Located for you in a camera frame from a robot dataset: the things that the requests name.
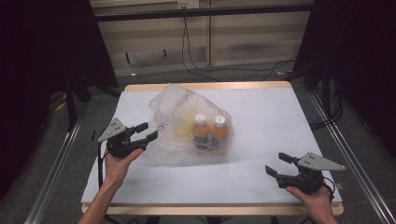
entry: orange bottle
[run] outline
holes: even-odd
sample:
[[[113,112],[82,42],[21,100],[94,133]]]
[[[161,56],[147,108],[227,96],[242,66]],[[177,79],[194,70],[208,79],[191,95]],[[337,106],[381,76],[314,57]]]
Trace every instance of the orange bottle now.
[[[192,135],[194,144],[199,149],[207,148],[209,144],[210,126],[207,124],[205,114],[195,116],[194,125],[192,126]]]
[[[213,148],[220,148],[227,140],[230,127],[227,124],[226,118],[219,115],[215,118],[214,125],[212,126],[212,141]]]

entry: plastic bag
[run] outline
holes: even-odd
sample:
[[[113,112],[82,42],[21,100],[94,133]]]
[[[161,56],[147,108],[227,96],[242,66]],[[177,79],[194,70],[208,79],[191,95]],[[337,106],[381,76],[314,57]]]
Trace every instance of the plastic bag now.
[[[232,117],[200,94],[169,84],[149,102],[158,139],[147,154],[177,165],[189,156],[222,156],[233,138]]]

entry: gray carpet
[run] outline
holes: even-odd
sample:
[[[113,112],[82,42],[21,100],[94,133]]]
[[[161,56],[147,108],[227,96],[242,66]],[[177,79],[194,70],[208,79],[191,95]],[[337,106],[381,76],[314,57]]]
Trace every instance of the gray carpet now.
[[[237,67],[263,69],[272,65],[273,63],[257,63],[243,64]],[[290,63],[280,70],[287,71],[291,68],[292,64]],[[216,72],[194,70],[194,72],[212,76],[221,81],[256,81],[269,74],[268,72],[231,70]],[[281,78],[282,76],[271,75],[267,80],[280,80]],[[121,91],[129,84],[209,81],[215,80],[192,75],[183,70],[136,77],[120,77],[120,87],[116,90]],[[295,79],[291,84],[307,120],[313,121],[319,118],[308,92],[303,87],[302,79]],[[41,223],[76,223],[82,215],[79,201],[96,157],[97,145],[94,140],[92,141],[92,134],[96,131],[97,138],[97,134],[107,126],[118,102],[118,98],[106,95],[97,89],[90,89],[90,91],[92,100],[87,105],[77,102],[78,110],[87,106],[87,111],[82,118],[78,136],[65,161]],[[396,193],[394,193],[393,186],[396,185],[396,160],[389,155],[375,133],[366,131],[362,125],[364,120],[345,99],[343,99],[343,106],[344,115],[337,122],[337,125],[351,145],[367,175],[378,187],[389,207],[395,211]],[[0,202],[0,223],[24,222],[67,135],[67,124],[65,109],[60,112],[54,112],[53,110],[49,112],[34,156],[26,165],[24,172],[14,182],[6,198]],[[329,131],[322,128],[314,130],[313,133],[323,155],[330,160],[345,164],[348,168]],[[344,200],[345,212],[337,218],[341,223],[381,223],[350,169],[345,172],[332,172],[332,176],[336,183],[341,182],[344,186],[343,189],[340,189],[340,193]],[[126,223],[133,217],[114,218]],[[304,217],[280,217],[279,221],[280,223],[299,223],[303,219]]]

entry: wooden table edge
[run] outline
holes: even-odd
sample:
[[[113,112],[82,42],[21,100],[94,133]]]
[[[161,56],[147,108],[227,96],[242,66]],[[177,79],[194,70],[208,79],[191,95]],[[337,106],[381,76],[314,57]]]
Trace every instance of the wooden table edge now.
[[[228,89],[263,89],[291,88],[287,81],[256,81],[256,82],[200,82],[200,83],[170,83],[187,90],[228,90]],[[137,84],[128,85],[124,91],[162,91],[168,84]]]
[[[89,205],[81,207],[83,213]],[[342,203],[332,203],[332,212],[339,216],[344,212]],[[108,215],[132,216],[301,216],[307,215],[301,204],[235,205],[235,206],[111,206]]]

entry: white tabletop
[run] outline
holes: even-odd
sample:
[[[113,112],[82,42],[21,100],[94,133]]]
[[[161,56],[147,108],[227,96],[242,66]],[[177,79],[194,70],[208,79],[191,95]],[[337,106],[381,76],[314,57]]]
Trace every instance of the white tabletop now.
[[[234,137],[222,157],[188,157],[180,165],[157,164],[147,152],[130,167],[113,204],[183,206],[300,203],[265,173],[265,165],[280,174],[297,168],[278,152],[302,157],[321,152],[292,88],[197,90],[233,117]],[[126,126],[148,121],[149,101],[160,91],[125,91],[115,118]],[[332,179],[329,172],[323,174]],[[97,161],[82,196],[90,203],[98,190]],[[338,191],[334,202],[342,201]]]

